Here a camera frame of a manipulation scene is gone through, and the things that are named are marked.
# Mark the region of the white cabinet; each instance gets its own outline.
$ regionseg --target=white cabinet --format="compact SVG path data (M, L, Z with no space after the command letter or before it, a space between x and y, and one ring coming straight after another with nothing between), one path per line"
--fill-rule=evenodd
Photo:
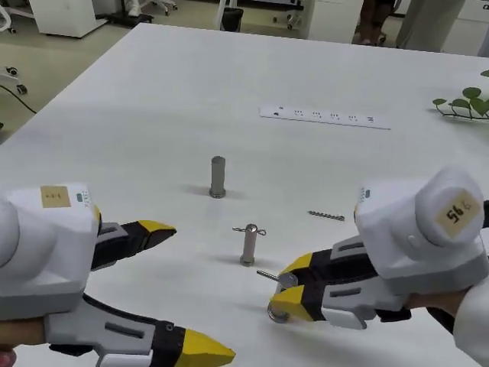
M350 44L363 0L306 0L302 38Z
M30 0L39 32L81 38L105 23L92 0Z

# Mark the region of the green leaf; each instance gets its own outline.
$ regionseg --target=green leaf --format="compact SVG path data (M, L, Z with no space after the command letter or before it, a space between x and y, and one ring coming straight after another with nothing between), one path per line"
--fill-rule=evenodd
M466 99L478 98L481 93L482 91L479 88L475 88L473 86L469 86L461 92L461 94L463 94Z
M435 106L441 106L444 103L446 103L446 99L443 98L437 98L433 100L433 105Z
M457 98L452 101L452 107L460 107L461 109L471 109L471 105L465 99Z
M481 116L484 116L489 111L489 102L485 102L480 98L471 99L471 106Z

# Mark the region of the person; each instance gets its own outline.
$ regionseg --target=person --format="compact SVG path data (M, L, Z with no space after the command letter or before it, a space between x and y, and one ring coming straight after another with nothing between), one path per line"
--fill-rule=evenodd
M394 6L395 0L364 0L358 27L361 44L377 45L381 38L382 26L393 11Z
M481 367L489 367L489 278L470 289L446 294L412 295L406 308L426 307L453 334L455 345ZM12 367L16 346L44 344L43 319L0 322L0 367Z
M12 367L17 361L14 348L44 344L42 318L0 321L0 367Z
M455 345L482 367L489 367L489 278L464 291L414 295L406 308L426 307L454 337Z
M137 18L141 15L141 5L139 4L139 0L131 0L128 5L128 15L131 18Z

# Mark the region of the cable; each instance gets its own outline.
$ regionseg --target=cable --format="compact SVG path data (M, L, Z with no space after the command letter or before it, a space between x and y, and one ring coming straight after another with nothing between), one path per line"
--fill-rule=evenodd
M28 109L29 111L31 111L32 113L34 114L37 114L37 112L35 112L31 107L29 107L29 105L24 102L22 99L20 99L14 92L12 92L9 88L7 88L6 86L3 86L3 85L0 85L0 88L6 90L7 92L9 92L10 94L13 95L13 97L15 97L16 100L18 100L26 109Z

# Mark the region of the white table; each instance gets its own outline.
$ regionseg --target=white table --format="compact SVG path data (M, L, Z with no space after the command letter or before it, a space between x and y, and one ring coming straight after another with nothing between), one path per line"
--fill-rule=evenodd
M133 73L136 65L147 74ZM144 24L0 146L0 188L82 180L105 220L174 224L175 237L96 272L87 291L207 333L236 351L234 367L473 367L423 310L364 332L274 324L265 308L275 284L255 269L278 272L354 235L366 177L431 175L459 163L489 195L489 130L429 110L432 99L480 81L485 67L478 58ZM266 103L384 115L393 129L260 119ZM217 154L228 168L222 200L197 194ZM250 222L268 235L258 239L256 267L244 268L243 236L232 227ZM96 360L46 346L18 351L17 367Z

